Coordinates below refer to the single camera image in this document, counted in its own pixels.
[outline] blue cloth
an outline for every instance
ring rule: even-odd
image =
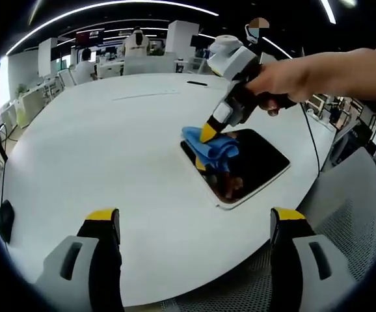
[[[229,172],[227,160],[239,154],[234,138],[218,135],[206,143],[200,142],[201,128],[184,127],[182,136],[204,166],[210,165],[217,171]]]

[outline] white round table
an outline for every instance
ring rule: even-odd
[[[216,207],[181,154],[181,128],[201,127],[227,85],[205,75],[132,75],[54,99],[6,168],[5,199],[16,213],[8,250],[24,278],[35,282],[50,251],[104,207],[120,209],[125,306],[191,291],[262,246],[270,209],[297,208],[317,177],[316,156],[300,107],[276,118],[257,110],[236,129],[261,134],[291,166],[235,209]],[[335,133],[309,119],[323,163]]]

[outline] floor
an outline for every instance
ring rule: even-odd
[[[16,127],[13,132],[9,136],[9,140],[7,140],[6,144],[6,153],[10,157],[10,152],[14,149],[17,141],[21,138],[23,132],[26,128]],[[126,312],[160,312],[162,311],[161,305],[158,304],[148,304],[148,305],[140,305],[137,307],[127,307],[125,308]]]

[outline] ceiling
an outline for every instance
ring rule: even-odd
[[[93,24],[100,24],[101,26],[95,28],[102,27],[106,30],[136,25],[167,28],[169,24],[166,21],[141,21],[141,19],[191,21],[200,24],[200,32],[203,34],[210,36],[233,34],[244,41],[244,25],[253,18],[263,17],[271,25],[267,37],[293,56],[299,54],[301,47],[304,48],[305,54],[312,54],[320,51],[348,51],[376,45],[375,30],[366,23],[368,17],[364,6],[360,4],[361,0],[354,8],[347,8],[340,0],[329,0],[336,18],[335,25],[330,23],[321,0],[225,1],[227,4],[222,1],[205,0],[174,0],[174,2],[210,10],[218,13],[219,16],[189,8],[152,3],[106,5],[84,10],[51,23],[24,41],[12,53],[37,46],[51,37],[64,35],[73,38],[75,32],[72,31]],[[48,20],[94,3],[97,1],[38,0],[29,5],[27,10],[24,10],[23,16],[11,27],[12,36],[4,45],[3,52],[5,53],[29,31]],[[166,36],[166,32],[163,31],[145,31],[145,33]]]

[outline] human hand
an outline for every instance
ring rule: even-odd
[[[246,87],[256,95],[262,92],[287,94],[296,103],[306,101],[312,95],[308,87],[308,66],[304,58],[262,64],[259,76],[247,83]],[[272,99],[259,106],[271,116],[276,116],[280,109]]]

